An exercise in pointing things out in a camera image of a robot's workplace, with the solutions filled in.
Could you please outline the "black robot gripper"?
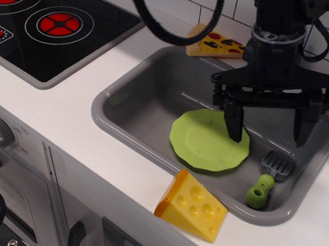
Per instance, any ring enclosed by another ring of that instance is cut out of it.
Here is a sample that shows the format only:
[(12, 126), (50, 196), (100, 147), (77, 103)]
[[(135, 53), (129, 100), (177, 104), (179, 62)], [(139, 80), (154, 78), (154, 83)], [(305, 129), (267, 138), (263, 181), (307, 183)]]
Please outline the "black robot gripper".
[(229, 137), (242, 139), (243, 106), (294, 108), (296, 147), (306, 144), (329, 111), (329, 75), (298, 65), (303, 34), (276, 35), (254, 27), (242, 58), (247, 65), (214, 73), (213, 104), (224, 109)]

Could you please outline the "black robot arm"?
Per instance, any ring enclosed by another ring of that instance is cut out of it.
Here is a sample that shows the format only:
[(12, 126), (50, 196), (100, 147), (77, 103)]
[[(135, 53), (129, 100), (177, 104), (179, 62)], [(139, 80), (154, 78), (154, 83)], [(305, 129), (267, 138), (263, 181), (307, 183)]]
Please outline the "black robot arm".
[(256, 21), (242, 56), (247, 64), (211, 76), (213, 102), (236, 142), (242, 139), (244, 106), (294, 109), (293, 137), (301, 147), (329, 110), (329, 75), (298, 65), (307, 25), (316, 25), (329, 41), (319, 21), (329, 0), (254, 1)]

